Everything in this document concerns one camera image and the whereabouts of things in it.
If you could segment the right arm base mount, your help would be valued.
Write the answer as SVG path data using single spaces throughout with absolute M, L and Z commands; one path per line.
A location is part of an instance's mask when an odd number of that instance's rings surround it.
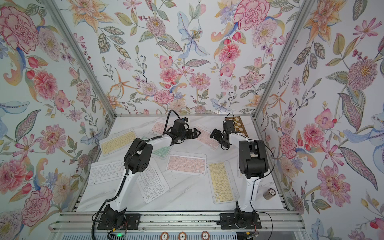
M 262 228 L 259 214 L 256 211 L 245 212 L 236 203 L 232 213 L 221 213 L 217 225 L 222 230 L 260 230 Z

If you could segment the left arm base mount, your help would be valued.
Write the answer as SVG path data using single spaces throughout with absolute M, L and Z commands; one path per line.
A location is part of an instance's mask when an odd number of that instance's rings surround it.
M 102 211 L 97 230 L 138 230 L 140 218 L 140 214 L 128 214 L 124 210 L 118 212 L 108 204 Z

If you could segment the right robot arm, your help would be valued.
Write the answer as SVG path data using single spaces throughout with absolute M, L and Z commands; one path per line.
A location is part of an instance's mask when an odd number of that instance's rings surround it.
M 233 120 L 223 121 L 223 130 L 214 129 L 210 138 L 217 141 L 223 150 L 238 149 L 238 167 L 243 175 L 243 186 L 235 211 L 245 213 L 252 207 L 259 182 L 269 171 L 268 155 L 262 140 L 247 138 L 235 130 Z

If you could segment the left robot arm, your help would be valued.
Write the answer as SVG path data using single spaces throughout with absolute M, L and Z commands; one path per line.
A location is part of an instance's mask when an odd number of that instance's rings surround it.
M 177 119 L 172 127 L 165 130 L 162 135 L 152 137 L 148 140 L 136 138 L 124 157 L 125 173 L 120 181 L 115 196 L 107 201 L 114 211 L 125 211 L 130 200 L 130 192 L 139 175 L 144 172 L 150 164 L 153 151 L 182 143 L 185 140 L 197 139 L 201 131 L 196 128 L 190 129 L 188 119 Z

